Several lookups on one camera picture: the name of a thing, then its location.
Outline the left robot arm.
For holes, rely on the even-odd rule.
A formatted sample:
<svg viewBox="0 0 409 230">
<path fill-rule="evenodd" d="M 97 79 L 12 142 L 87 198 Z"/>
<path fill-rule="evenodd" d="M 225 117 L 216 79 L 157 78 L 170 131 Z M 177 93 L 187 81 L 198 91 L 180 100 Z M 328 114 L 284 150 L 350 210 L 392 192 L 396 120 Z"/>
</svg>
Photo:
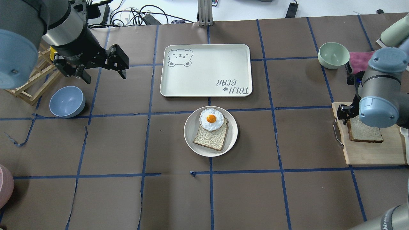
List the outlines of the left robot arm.
<svg viewBox="0 0 409 230">
<path fill-rule="evenodd" d="M 102 67 L 126 79 L 129 58 L 115 44 L 104 49 L 87 25 L 89 0 L 2 0 L 0 2 L 0 86 L 15 89 L 28 82 L 41 41 L 54 48 L 52 63 L 66 77 L 91 77 Z"/>
</svg>

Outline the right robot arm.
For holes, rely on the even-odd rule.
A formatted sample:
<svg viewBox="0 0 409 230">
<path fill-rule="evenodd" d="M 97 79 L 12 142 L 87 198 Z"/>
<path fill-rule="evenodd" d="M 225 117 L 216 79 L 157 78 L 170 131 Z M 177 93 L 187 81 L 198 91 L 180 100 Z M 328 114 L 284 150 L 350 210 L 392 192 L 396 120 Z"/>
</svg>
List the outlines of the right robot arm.
<svg viewBox="0 0 409 230">
<path fill-rule="evenodd" d="M 408 129 L 408 93 L 401 91 L 403 71 L 408 66 L 408 16 L 380 35 L 384 44 L 374 52 L 351 53 L 346 63 L 347 84 L 355 86 L 350 105 L 339 105 L 337 119 L 346 124 L 358 117 L 370 127 L 387 128 L 394 124 Z"/>
</svg>

